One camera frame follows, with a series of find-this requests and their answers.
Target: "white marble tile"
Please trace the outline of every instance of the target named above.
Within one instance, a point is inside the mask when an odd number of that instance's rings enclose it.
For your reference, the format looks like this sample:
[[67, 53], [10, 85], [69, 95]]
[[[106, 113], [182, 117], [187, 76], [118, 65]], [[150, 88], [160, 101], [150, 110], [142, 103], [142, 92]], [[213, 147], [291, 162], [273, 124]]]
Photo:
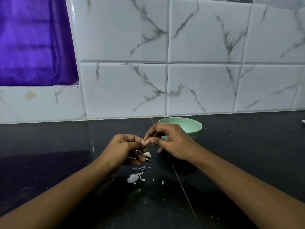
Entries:
[[232, 113], [239, 68], [169, 64], [167, 115]]
[[291, 110], [304, 66], [242, 65], [236, 112]]
[[166, 62], [168, 0], [71, 0], [80, 61]]
[[304, 69], [304, 74], [303, 78], [300, 83], [300, 87], [295, 99], [295, 103], [293, 106], [294, 110], [300, 110], [300, 109], [305, 109], [305, 69]]
[[170, 0], [169, 59], [240, 63], [251, 4]]
[[165, 115], [167, 64], [81, 63], [88, 119]]
[[81, 86], [0, 87], [0, 124], [87, 119]]
[[253, 4], [244, 62], [305, 63], [305, 8]]

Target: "purple curtain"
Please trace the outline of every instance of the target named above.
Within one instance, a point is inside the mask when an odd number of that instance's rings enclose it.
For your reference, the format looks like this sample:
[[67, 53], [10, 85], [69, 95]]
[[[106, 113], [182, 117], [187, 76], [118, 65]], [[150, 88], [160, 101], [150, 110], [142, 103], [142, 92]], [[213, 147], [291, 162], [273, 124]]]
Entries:
[[78, 82], [65, 0], [0, 0], [0, 86]]

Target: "forearm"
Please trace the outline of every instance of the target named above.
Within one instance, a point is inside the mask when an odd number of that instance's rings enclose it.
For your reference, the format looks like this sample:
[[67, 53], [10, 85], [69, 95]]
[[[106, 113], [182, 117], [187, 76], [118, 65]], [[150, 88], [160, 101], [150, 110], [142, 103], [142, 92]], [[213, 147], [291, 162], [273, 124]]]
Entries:
[[0, 228], [56, 228], [107, 175], [106, 168], [92, 163], [1, 217]]
[[305, 204], [204, 148], [197, 149], [190, 162], [210, 177], [257, 227], [302, 228], [305, 225]]

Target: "mint green bowl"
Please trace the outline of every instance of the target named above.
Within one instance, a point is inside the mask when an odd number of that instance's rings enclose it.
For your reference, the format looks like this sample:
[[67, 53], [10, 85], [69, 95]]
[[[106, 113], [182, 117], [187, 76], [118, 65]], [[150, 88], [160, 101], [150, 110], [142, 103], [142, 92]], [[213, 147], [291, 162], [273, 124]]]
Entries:
[[184, 117], [167, 117], [159, 120], [158, 123], [178, 124], [194, 141], [198, 140], [199, 132], [202, 129], [201, 123]]

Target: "black granite countertop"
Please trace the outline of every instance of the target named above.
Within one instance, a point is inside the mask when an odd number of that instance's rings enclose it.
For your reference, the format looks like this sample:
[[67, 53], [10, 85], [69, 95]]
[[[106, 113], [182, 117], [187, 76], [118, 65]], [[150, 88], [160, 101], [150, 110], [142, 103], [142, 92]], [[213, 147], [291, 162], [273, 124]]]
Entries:
[[[188, 118], [203, 125], [201, 146], [305, 202], [304, 111]], [[92, 162], [115, 134], [143, 137], [159, 119], [0, 125], [0, 215]], [[146, 181], [127, 183], [132, 167], [122, 166], [62, 228], [256, 228], [200, 170], [166, 152], [152, 156]]]

